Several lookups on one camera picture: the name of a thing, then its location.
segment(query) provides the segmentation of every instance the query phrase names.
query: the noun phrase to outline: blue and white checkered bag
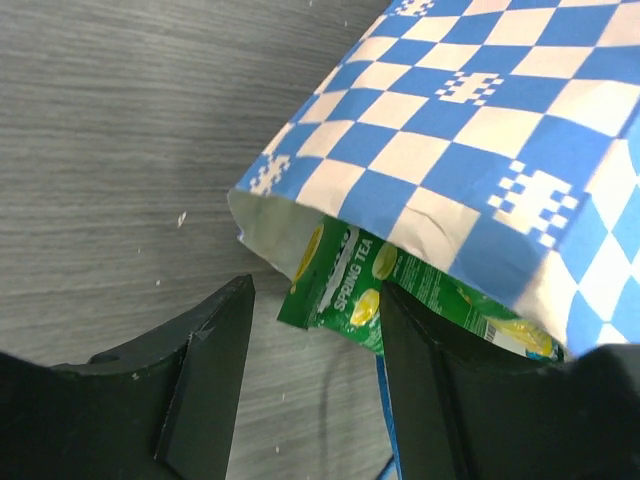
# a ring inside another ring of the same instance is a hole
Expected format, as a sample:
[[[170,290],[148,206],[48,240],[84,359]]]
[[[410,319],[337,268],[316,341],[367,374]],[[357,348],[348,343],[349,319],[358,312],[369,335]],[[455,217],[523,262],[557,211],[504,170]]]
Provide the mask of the blue and white checkered bag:
[[[229,194],[290,277],[323,212],[541,322],[640,342],[640,0],[398,0]]]

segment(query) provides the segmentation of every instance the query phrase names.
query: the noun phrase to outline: wood grain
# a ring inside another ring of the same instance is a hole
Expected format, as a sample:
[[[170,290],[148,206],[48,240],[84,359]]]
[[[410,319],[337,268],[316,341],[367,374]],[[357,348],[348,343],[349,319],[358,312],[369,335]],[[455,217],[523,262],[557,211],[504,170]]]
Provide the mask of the wood grain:
[[[84,362],[253,273],[228,478],[372,478],[373,356],[275,322],[286,281],[236,242],[226,192],[384,6],[3,0],[0,349]]]

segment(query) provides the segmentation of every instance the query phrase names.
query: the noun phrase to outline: white speck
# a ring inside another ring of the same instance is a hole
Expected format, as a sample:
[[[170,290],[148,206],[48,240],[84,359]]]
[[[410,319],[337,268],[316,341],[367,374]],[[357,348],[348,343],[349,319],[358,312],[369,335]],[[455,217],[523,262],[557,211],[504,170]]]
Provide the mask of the white speck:
[[[178,228],[180,228],[182,226],[182,224],[184,223],[184,219],[187,218],[187,212],[182,212],[180,214],[180,216],[178,217]]]

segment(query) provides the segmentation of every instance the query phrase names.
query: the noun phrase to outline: checkered pattern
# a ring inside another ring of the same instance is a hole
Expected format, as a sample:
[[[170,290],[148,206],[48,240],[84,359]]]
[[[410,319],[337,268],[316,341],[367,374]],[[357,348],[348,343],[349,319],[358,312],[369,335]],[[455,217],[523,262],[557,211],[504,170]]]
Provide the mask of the checkered pattern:
[[[388,239],[575,353],[640,342],[638,25],[639,0],[394,2],[237,188]]]

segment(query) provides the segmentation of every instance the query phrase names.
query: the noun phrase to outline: green tea packet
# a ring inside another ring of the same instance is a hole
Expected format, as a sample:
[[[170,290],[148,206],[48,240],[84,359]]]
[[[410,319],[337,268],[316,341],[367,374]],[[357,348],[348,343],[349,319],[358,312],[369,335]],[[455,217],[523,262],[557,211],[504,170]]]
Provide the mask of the green tea packet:
[[[313,232],[278,319],[303,329],[328,328],[381,355],[378,307],[383,280],[397,283],[434,312],[493,344],[533,358],[560,357],[548,334],[543,332],[553,344],[550,351],[528,349],[487,320],[459,282],[375,235],[328,216]]]

